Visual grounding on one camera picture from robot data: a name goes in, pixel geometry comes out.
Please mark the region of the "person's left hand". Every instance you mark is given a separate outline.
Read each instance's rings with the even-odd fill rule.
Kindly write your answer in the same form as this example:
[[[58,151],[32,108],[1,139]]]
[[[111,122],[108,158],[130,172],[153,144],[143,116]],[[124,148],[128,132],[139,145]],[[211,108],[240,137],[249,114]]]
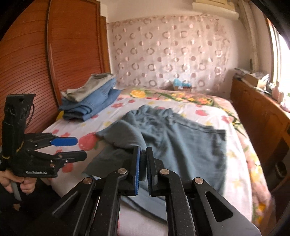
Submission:
[[[20,183],[20,189],[23,193],[30,194],[35,190],[37,178],[24,178],[15,176],[11,171],[1,171],[1,185],[9,193],[13,193],[12,183]]]

